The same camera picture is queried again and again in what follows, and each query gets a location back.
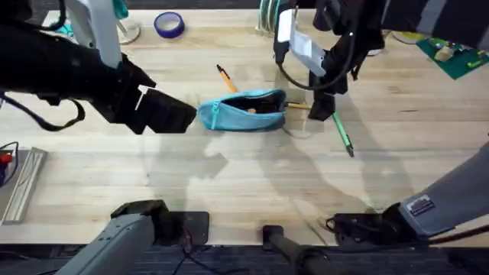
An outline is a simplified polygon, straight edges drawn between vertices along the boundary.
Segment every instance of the zipper pull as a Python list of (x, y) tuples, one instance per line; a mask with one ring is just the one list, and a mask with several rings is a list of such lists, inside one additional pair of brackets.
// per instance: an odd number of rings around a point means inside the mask
[(217, 116), (219, 115), (219, 104), (221, 104), (221, 102), (214, 102), (214, 104), (212, 104), (212, 125), (211, 125), (212, 130), (214, 130), (215, 128), (215, 123), (217, 122)]

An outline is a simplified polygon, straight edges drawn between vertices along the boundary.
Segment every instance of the wooden tabletop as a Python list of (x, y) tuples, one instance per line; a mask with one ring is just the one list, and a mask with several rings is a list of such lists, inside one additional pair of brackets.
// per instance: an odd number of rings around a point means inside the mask
[[(154, 31), (160, 12), (131, 11), (142, 34), (122, 49), (162, 91), (194, 106), (229, 94), (218, 63), (241, 91), (280, 87), (290, 98), (310, 100), (310, 93), (280, 76), (272, 39), (255, 31), (256, 10), (178, 11), (187, 30), (175, 40)], [(330, 48), (337, 37), (314, 30), (312, 18), (312, 11), (300, 11), (299, 29)], [(306, 68), (292, 54), (286, 59), (286, 70), (305, 83)], [(301, 110), (287, 110), (284, 131), (209, 131), (195, 120), (186, 134), (147, 130), (138, 136), (108, 124), (88, 104), (86, 120), (59, 133), (41, 130), (4, 105), (0, 143), (16, 140), (50, 156), (24, 223), (0, 226), (0, 243), (88, 243), (121, 204), (163, 199), (171, 210), (208, 211), (211, 244), (259, 244), (267, 224), (282, 225), (302, 244), (334, 244), (317, 218), (382, 212), (487, 141), (487, 67), (454, 81), (418, 47), (388, 38), (387, 49), (369, 57), (359, 77), (347, 95), (337, 96), (355, 158), (345, 152), (332, 120), (309, 121)], [(10, 95), (53, 123), (76, 114), (70, 103), (56, 108), (34, 96)], [(489, 235), (452, 245), (488, 246)]]

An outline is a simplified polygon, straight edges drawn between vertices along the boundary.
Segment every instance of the pen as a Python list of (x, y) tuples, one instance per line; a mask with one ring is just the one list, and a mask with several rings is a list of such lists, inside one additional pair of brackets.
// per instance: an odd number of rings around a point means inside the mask
[(220, 65), (217, 65), (217, 70), (219, 70), (219, 73), (221, 73), (222, 78), (226, 82), (226, 85), (228, 85), (231, 92), (238, 92), (236, 87), (234, 85), (232, 85), (231, 77), (229, 77), (229, 75), (226, 73), (226, 71), (224, 71), (224, 69), (222, 67), (220, 67)]
[[(285, 104), (286, 107), (291, 107), (291, 108), (301, 108), (305, 110), (310, 110), (312, 108), (311, 105), (306, 105), (306, 104), (297, 104), (297, 103), (290, 103), (287, 102)], [(342, 121), (339, 120), (338, 114), (336, 112), (333, 113), (332, 115), (333, 120), (335, 121), (336, 127), (338, 129), (340, 137), (342, 137), (343, 144), (345, 145), (345, 149), (350, 155), (350, 157), (354, 157), (355, 154), (353, 152), (353, 145), (351, 144), (350, 137), (346, 133), (346, 130), (343, 128)]]
[(350, 137), (348, 136), (348, 134), (346, 134), (346, 131), (343, 128), (342, 122), (339, 120), (338, 114), (334, 112), (332, 117), (336, 123), (336, 127), (338, 129), (339, 135), (342, 137), (343, 144), (345, 144), (346, 151), (348, 152), (350, 157), (354, 157), (355, 154), (353, 153), (353, 145), (351, 144)]

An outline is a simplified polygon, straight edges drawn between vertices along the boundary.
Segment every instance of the blue tape roll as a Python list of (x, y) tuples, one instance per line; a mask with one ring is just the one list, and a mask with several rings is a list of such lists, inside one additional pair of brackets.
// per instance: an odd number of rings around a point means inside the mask
[[(162, 27), (160, 27), (164, 26), (169, 21), (178, 21), (178, 25), (171, 30), (164, 30)], [(161, 37), (175, 38), (179, 37), (183, 31), (185, 31), (185, 23), (183, 23), (182, 15), (179, 15), (176, 12), (168, 11), (158, 15), (154, 19), (154, 29)]]

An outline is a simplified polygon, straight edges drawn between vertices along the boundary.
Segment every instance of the blue pencil case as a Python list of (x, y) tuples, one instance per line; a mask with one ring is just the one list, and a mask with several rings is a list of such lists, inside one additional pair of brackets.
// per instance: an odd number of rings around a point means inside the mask
[(285, 92), (280, 89), (237, 92), (202, 103), (197, 115), (211, 130), (273, 130), (285, 121), (285, 98)]

